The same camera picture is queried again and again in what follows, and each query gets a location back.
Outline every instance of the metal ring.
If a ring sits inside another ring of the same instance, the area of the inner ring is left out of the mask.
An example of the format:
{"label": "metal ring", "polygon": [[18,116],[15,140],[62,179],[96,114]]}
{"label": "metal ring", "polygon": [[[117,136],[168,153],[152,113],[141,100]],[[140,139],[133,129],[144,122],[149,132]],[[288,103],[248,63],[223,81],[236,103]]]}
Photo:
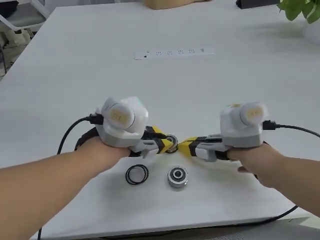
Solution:
{"label": "metal ring", "polygon": [[174,170],[172,174],[175,179],[181,179],[184,176],[183,172],[180,169]]}
{"label": "metal ring", "polygon": [[166,139],[173,143],[172,147],[165,151],[167,154],[173,154],[178,151],[178,138],[175,135],[167,135]]}
{"label": "metal ring", "polygon": [[[130,172],[132,171],[132,169],[136,169],[136,168],[141,168],[144,171],[144,177],[141,181],[133,181],[130,177]],[[142,184],[148,179],[148,177],[149,177],[149,170],[145,165],[142,165],[142,164],[133,165],[129,167],[129,169],[125,172],[125,180],[130,185]]]}
{"label": "metal ring", "polygon": [[174,166],[168,171],[167,178],[171,187],[180,189],[188,183],[188,172],[184,167]]}

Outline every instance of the table surface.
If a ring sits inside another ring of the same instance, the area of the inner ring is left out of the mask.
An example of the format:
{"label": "table surface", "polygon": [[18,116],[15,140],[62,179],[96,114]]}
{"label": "table surface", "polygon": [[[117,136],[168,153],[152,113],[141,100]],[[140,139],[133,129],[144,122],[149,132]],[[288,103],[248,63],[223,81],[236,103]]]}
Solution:
{"label": "table surface", "polygon": [[[276,6],[240,10],[233,0],[159,11],[140,3],[57,8],[0,83],[0,167],[54,155],[67,128],[111,96],[138,96],[148,124],[181,141],[219,133],[220,111],[249,101],[266,103],[279,124],[320,132],[320,47],[304,40],[303,29],[302,19],[289,22]],[[138,50],[202,46],[215,55],[135,60]],[[63,151],[90,128],[77,126]],[[283,154],[319,159],[312,135],[279,129],[266,140]],[[125,180],[134,164],[150,172],[139,186]],[[175,165],[189,173],[182,191],[167,182]],[[237,224],[293,206],[238,166],[179,153],[124,158],[90,181],[43,237]]]}

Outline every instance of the power strip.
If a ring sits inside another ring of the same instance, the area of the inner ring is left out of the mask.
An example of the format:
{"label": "power strip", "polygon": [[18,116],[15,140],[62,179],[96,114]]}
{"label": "power strip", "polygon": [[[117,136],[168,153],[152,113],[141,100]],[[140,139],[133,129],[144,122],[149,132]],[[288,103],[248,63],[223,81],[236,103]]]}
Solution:
{"label": "power strip", "polygon": [[213,55],[213,47],[175,47],[161,50],[146,50],[137,52],[136,60],[160,59],[160,58],[180,58],[190,56]]}

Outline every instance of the o-ring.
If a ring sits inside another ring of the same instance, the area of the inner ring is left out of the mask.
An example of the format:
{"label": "o-ring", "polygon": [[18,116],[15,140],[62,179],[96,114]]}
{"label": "o-ring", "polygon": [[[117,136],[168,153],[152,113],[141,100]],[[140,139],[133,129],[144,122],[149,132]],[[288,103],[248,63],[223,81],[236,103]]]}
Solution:
{"label": "o-ring", "polygon": [[[130,178],[130,172],[132,169],[136,169],[136,168],[141,168],[144,171],[144,177],[141,181],[133,181]],[[149,177],[149,170],[145,165],[142,164],[137,164],[137,165],[133,165],[131,167],[129,167],[129,169],[126,171],[125,173],[125,180],[127,181],[128,184],[130,185],[139,185],[139,184],[143,184]]]}

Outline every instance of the person's left hand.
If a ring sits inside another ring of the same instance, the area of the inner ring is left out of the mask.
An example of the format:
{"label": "person's left hand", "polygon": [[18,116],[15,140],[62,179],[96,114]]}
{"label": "person's left hand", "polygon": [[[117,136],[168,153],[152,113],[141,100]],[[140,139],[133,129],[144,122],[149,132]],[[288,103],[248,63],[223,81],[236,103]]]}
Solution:
{"label": "person's left hand", "polygon": [[130,154],[128,148],[105,145],[98,136],[87,140],[75,152],[96,165],[98,167],[97,174],[111,169],[121,158],[128,157]]}

